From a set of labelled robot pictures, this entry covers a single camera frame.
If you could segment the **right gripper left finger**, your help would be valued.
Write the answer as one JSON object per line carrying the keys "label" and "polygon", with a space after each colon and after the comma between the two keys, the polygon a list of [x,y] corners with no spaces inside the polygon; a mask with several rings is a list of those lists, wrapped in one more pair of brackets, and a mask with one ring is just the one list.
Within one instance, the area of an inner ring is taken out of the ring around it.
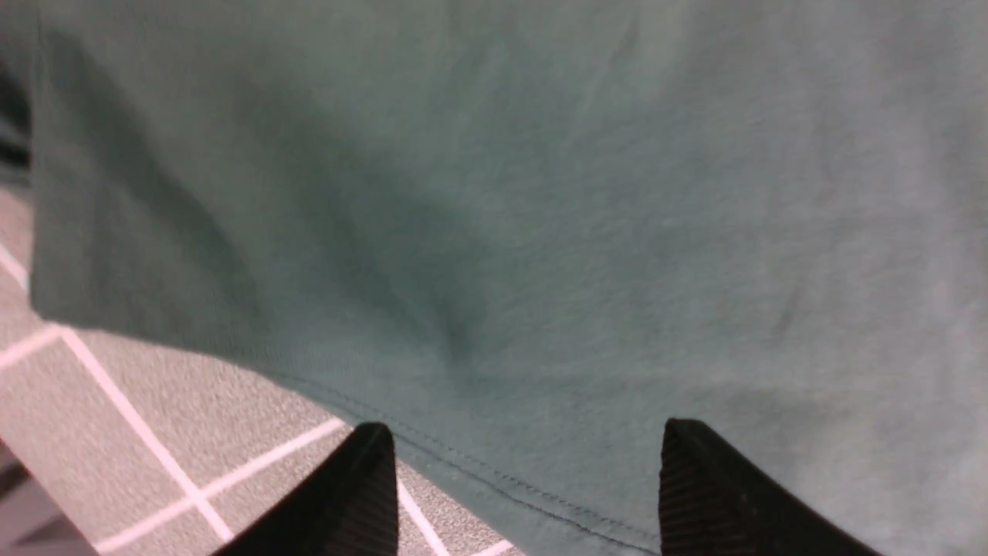
{"label": "right gripper left finger", "polygon": [[391,430],[358,425],[218,555],[396,555],[398,475]]}

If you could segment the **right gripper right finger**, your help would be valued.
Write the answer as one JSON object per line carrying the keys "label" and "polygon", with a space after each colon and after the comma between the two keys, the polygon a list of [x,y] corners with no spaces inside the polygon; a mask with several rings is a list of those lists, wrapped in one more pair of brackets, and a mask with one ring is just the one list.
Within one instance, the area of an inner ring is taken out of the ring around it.
{"label": "right gripper right finger", "polygon": [[701,420],[668,419],[663,555],[875,555],[773,481]]}

